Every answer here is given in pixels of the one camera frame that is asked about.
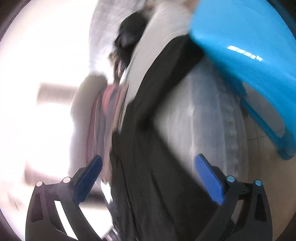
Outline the black coat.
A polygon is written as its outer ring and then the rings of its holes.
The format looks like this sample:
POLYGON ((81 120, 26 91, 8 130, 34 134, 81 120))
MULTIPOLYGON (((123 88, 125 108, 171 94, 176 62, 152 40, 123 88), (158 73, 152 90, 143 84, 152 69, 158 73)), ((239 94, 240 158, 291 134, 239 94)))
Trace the black coat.
POLYGON ((196 240, 217 209, 153 125, 166 95, 203 57, 188 35, 172 39, 146 72, 112 135, 109 206, 121 240, 196 240))

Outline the grey checked bed mattress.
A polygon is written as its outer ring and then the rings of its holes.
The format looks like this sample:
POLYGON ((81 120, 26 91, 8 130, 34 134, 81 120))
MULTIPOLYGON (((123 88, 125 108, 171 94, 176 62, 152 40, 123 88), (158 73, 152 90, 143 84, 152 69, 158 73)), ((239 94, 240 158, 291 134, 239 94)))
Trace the grey checked bed mattress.
MULTIPOLYGON (((120 23, 143 10, 148 25, 122 77, 130 103, 142 79, 168 42, 189 30, 192 17, 184 1, 99 1, 90 25, 90 68, 113 80, 106 58, 120 23)), ((154 118, 166 144, 192 176, 203 154, 225 175, 248 178, 246 132, 238 101, 208 58, 203 58, 169 93, 154 118)))

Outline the stack of folded quilts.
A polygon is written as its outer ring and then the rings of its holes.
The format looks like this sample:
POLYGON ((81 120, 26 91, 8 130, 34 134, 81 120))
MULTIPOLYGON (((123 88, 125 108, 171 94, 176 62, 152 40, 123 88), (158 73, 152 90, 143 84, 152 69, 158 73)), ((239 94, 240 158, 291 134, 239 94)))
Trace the stack of folded quilts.
POLYGON ((105 184, 111 182, 112 134, 118 130, 119 122, 122 119, 127 91, 127 84, 107 85, 99 92, 92 107, 87 136, 87 161, 91 160, 94 155, 102 157, 103 167, 100 179, 105 184))

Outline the grey pillow on top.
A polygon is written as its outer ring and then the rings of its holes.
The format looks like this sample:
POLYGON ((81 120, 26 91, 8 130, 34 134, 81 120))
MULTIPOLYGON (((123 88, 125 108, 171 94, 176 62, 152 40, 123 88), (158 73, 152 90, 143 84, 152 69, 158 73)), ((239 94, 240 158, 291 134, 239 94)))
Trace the grey pillow on top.
POLYGON ((70 144, 69 175, 87 165, 87 140, 91 123, 93 104, 99 93, 107 87, 103 75, 90 74, 79 86, 71 106, 73 135, 70 144))

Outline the blue plastic stool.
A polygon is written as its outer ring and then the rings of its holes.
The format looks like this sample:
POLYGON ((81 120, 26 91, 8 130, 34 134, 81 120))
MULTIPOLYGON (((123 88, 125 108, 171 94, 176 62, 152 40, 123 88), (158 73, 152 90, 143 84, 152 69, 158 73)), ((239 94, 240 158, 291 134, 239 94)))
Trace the blue plastic stool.
POLYGON ((190 37, 229 80, 241 105, 285 160, 295 156, 295 1, 199 1, 190 37), (251 105, 247 84, 278 112, 277 135, 251 105))

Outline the black jacket near headboard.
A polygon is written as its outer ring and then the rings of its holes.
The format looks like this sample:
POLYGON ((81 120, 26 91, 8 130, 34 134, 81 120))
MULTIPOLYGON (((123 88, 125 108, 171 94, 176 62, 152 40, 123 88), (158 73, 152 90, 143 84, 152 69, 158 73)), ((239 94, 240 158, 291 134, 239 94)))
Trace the black jacket near headboard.
POLYGON ((113 64, 114 81, 119 82, 123 72, 130 64, 132 53, 146 26, 147 19, 140 11, 136 11, 121 22, 118 36, 113 42, 113 51, 108 56, 113 64))

